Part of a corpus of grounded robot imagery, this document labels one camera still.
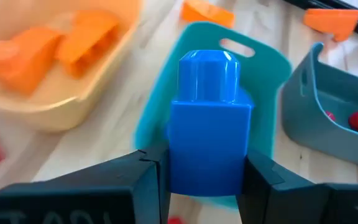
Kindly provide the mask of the long orange toy block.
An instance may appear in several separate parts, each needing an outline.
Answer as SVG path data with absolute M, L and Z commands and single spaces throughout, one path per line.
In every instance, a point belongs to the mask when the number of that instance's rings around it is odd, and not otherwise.
M 325 34 L 332 34 L 333 40 L 347 40 L 358 23 L 357 9 L 307 9 L 303 16 L 304 25 Z

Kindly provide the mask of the teal plastic bin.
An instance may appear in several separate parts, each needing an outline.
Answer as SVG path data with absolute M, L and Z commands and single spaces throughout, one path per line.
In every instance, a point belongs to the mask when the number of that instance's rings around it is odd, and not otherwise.
M 135 131 L 136 148 L 144 149 L 165 141 L 169 143 L 167 125 L 171 102 L 177 94 L 178 65 L 180 59 L 192 50 L 223 50 L 238 59 L 241 64 L 239 85 L 254 104 L 247 151 L 253 149 L 271 156 L 277 92 L 288 80 L 291 65 L 280 52 L 268 45 L 210 22 L 188 25 L 168 56 Z M 235 196 L 207 198 L 233 207 Z

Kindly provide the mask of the cream-orange plastic bin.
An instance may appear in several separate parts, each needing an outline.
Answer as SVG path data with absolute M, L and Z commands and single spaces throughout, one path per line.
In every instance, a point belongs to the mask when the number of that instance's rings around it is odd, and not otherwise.
M 31 95 L 22 95 L 0 83 L 0 111 L 44 131 L 64 131 L 80 124 L 126 56 L 142 5 L 143 0 L 0 0 L 0 40 L 9 40 L 33 27 L 58 30 L 64 38 L 80 10 L 104 10 L 119 19 L 114 43 L 81 78 L 69 75 L 54 58 Z

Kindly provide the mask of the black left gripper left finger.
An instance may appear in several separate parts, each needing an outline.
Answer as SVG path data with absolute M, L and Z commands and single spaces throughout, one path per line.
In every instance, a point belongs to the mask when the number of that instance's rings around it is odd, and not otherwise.
M 0 224 L 166 224 L 168 147 L 0 190 Z

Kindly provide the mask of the blue single-stud toy block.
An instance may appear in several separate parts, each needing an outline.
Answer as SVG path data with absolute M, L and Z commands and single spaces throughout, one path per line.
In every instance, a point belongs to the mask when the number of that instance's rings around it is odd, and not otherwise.
M 240 62 L 227 51 L 192 50 L 180 59 L 167 125 L 173 193 L 241 192 L 254 104 L 240 74 Z

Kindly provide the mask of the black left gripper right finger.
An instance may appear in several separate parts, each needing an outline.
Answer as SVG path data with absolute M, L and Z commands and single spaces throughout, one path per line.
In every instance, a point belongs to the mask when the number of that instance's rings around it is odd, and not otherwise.
M 255 150 L 236 200 L 242 224 L 358 224 L 358 184 L 315 184 Z

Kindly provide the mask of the grey-blue plastic bin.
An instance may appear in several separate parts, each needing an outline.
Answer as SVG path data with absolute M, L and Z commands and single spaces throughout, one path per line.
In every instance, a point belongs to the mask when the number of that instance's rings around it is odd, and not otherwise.
M 358 164 L 358 132 L 348 123 L 358 112 L 358 77 L 320 62 L 322 51 L 313 44 L 284 85 L 283 129 L 299 145 Z

